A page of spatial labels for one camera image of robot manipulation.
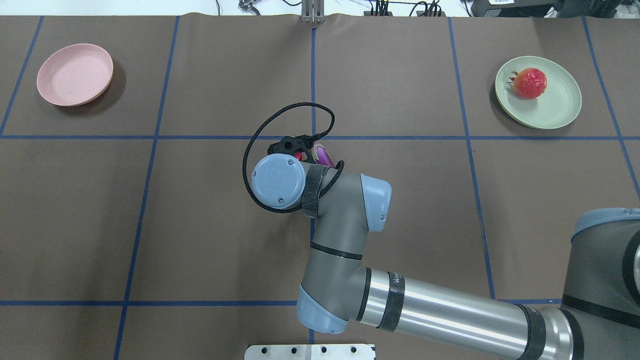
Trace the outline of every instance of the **power strip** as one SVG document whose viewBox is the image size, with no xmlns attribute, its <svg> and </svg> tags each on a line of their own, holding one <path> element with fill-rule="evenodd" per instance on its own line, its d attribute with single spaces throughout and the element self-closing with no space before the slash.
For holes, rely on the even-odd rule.
<svg viewBox="0 0 640 360">
<path fill-rule="evenodd" d="M 424 13 L 423 11 L 419 11 L 419 12 L 415 12 L 418 16 L 422 16 L 422 14 Z M 442 12 L 440 14 L 440 17 L 446 17 L 445 13 Z"/>
<path fill-rule="evenodd" d="M 387 14 L 388 15 L 386 15 L 386 16 L 393 16 L 394 15 L 392 12 L 388 12 Z M 381 16 L 381 15 L 371 15 L 371 12 L 364 12 L 364 15 L 365 16 Z"/>
</svg>

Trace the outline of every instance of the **red fruit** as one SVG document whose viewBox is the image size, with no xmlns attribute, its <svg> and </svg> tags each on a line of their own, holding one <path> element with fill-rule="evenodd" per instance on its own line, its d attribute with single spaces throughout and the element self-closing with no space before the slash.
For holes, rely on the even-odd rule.
<svg viewBox="0 0 640 360">
<path fill-rule="evenodd" d="M 509 80 L 513 84 L 513 92 L 523 99 L 535 99 L 547 89 L 547 76 L 534 67 L 527 67 L 520 73 L 515 71 L 512 73 L 515 77 Z"/>
</svg>

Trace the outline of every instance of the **purple object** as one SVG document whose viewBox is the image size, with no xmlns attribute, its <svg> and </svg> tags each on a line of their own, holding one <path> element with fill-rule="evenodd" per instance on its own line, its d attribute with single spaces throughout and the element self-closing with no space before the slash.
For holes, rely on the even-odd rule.
<svg viewBox="0 0 640 360">
<path fill-rule="evenodd" d="M 318 164 L 335 168 L 335 165 L 333 164 L 333 161 L 331 161 L 329 153 L 321 144 L 314 144 L 313 148 L 311 148 L 311 155 L 313 155 Z"/>
</svg>

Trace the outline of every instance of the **velcro strap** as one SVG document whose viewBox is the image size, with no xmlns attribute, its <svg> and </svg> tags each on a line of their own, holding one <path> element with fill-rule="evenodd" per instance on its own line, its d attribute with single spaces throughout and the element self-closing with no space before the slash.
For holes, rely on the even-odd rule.
<svg viewBox="0 0 640 360">
<path fill-rule="evenodd" d="M 302 213 L 306 217 L 318 217 L 318 200 L 320 199 L 320 189 L 322 181 L 329 168 L 326 166 L 313 164 L 307 171 L 305 189 L 302 191 Z"/>
</svg>

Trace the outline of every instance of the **pink plate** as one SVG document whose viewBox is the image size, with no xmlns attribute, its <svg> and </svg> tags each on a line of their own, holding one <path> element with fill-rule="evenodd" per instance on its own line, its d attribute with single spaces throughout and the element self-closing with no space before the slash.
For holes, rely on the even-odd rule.
<svg viewBox="0 0 640 360">
<path fill-rule="evenodd" d="M 93 44 L 70 45 L 56 51 L 38 71 L 38 92 L 52 104 L 77 106 L 100 96 L 111 82 L 113 60 Z"/>
</svg>

